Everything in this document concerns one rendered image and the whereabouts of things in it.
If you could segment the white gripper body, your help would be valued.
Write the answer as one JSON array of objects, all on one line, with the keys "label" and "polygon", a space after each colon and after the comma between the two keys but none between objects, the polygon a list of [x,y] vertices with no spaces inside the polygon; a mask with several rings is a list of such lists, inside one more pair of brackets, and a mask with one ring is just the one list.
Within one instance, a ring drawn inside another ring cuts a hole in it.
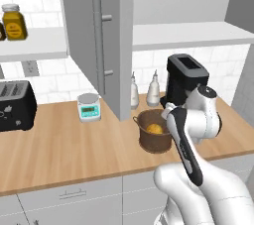
[{"label": "white gripper body", "polygon": [[168,102],[166,104],[166,107],[164,109],[164,111],[162,112],[161,116],[164,118],[164,119],[167,119],[168,117],[168,114],[173,111],[174,109],[176,108],[176,105],[174,103],[171,103],[171,102]]}]

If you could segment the yellow bread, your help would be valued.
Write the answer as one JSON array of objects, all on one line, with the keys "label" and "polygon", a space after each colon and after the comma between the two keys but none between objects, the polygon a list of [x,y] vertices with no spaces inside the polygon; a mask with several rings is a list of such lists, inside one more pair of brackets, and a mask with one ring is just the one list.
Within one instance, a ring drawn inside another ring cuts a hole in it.
[{"label": "yellow bread", "polygon": [[150,124],[146,131],[152,134],[161,135],[163,133],[163,128],[159,124]]}]

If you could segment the brown woven basket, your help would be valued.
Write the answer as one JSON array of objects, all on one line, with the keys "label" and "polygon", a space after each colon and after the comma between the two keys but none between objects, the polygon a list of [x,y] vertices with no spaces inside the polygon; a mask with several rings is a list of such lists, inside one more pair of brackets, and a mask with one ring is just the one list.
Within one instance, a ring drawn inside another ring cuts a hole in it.
[{"label": "brown woven basket", "polygon": [[[172,136],[166,126],[166,120],[161,116],[162,109],[150,109],[134,116],[133,120],[139,127],[140,146],[149,153],[161,154],[168,151],[172,146]],[[159,124],[163,128],[161,135],[152,134],[146,131],[150,124]]]}]

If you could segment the grey cabinet door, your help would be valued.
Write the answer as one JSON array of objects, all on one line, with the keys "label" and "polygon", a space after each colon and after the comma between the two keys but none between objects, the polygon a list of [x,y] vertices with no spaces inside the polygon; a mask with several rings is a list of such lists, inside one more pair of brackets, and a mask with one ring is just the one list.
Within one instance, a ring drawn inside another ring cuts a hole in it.
[{"label": "grey cabinet door", "polygon": [[[101,0],[106,93],[100,96],[116,117],[131,115],[131,69],[134,0]],[[98,91],[92,0],[62,0],[63,22],[70,56]]]},{"label": "grey cabinet door", "polygon": [[225,21],[254,34],[254,0],[229,0]]}]

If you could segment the white round bottle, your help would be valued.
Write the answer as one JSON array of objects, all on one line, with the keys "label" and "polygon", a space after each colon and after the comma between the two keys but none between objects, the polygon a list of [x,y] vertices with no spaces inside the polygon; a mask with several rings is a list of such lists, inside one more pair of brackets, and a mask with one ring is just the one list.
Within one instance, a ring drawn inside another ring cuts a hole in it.
[{"label": "white round bottle", "polygon": [[153,79],[149,85],[146,101],[151,107],[158,106],[160,103],[160,84],[158,81],[158,74],[156,72],[154,73]]}]

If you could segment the black coffee machine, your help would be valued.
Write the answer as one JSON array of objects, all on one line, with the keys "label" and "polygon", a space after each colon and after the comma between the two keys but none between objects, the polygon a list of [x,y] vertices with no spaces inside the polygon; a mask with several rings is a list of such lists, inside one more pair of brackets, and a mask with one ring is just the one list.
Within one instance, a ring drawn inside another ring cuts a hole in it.
[{"label": "black coffee machine", "polygon": [[187,54],[169,56],[167,71],[166,94],[160,98],[163,107],[166,107],[167,102],[183,105],[189,93],[199,84],[207,85],[209,78],[206,68]]}]

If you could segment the white slim bottle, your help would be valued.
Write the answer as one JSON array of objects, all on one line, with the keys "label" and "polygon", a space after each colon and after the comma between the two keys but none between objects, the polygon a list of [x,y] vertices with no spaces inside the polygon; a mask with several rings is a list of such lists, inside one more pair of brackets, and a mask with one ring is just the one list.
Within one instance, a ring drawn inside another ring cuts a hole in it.
[{"label": "white slim bottle", "polygon": [[139,106],[139,92],[136,84],[134,71],[131,75],[131,109],[135,110]]}]

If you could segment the white teal kitchen scale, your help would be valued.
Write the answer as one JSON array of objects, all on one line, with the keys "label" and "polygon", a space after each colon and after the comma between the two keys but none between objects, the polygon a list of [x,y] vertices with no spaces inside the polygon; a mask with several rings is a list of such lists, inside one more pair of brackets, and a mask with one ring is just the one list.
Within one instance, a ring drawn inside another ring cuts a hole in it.
[{"label": "white teal kitchen scale", "polygon": [[83,93],[77,97],[79,121],[95,122],[101,119],[99,96],[95,93]]}]

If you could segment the white drawer front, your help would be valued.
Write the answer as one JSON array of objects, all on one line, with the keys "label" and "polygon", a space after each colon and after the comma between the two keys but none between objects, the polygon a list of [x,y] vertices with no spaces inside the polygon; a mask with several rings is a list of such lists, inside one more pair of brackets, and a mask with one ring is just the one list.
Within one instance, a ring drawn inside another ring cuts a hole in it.
[{"label": "white drawer front", "polygon": [[[75,192],[79,189],[86,190],[86,196],[79,196],[59,200],[59,195],[67,192]],[[111,177],[107,179],[53,187],[48,189],[19,193],[19,199],[25,210],[57,206],[82,200],[111,196],[122,192],[122,178]]]}]

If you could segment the black toaster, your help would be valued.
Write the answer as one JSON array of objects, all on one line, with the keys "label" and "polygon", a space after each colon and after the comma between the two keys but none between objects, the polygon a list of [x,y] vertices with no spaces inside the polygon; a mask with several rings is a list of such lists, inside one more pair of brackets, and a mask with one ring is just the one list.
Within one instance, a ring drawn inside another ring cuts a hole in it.
[{"label": "black toaster", "polygon": [[30,130],[36,112],[37,101],[28,80],[0,82],[0,132]]}]

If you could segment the yellow jar with lid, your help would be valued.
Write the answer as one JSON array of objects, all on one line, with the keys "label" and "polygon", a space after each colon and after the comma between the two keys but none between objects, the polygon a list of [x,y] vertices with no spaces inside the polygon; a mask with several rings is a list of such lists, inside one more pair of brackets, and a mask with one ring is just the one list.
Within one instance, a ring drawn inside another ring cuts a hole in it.
[{"label": "yellow jar with lid", "polygon": [[28,37],[24,16],[18,4],[4,4],[3,24],[9,41],[23,41]]}]

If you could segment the white open wall cabinet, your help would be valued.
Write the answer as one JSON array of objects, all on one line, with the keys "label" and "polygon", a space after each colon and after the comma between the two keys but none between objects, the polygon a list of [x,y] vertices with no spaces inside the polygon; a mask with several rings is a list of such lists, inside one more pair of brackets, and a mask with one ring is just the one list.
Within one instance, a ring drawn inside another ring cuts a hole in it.
[{"label": "white open wall cabinet", "polygon": [[134,0],[135,51],[254,44],[225,21],[229,0]]}]

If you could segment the grey wall socket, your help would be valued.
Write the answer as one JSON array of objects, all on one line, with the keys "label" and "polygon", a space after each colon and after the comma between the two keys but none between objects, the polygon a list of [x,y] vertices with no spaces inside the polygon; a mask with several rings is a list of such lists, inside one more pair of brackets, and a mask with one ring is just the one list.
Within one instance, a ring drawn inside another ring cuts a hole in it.
[{"label": "grey wall socket", "polygon": [[38,64],[35,60],[26,60],[22,62],[22,68],[26,77],[39,76]]}]

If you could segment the white wall shelf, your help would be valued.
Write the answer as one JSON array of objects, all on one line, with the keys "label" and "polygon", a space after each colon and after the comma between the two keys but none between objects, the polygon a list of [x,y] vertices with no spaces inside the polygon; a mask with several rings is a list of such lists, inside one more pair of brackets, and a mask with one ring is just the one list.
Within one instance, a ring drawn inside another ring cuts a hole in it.
[{"label": "white wall shelf", "polygon": [[0,62],[67,57],[64,29],[33,28],[24,41],[0,41]]}]

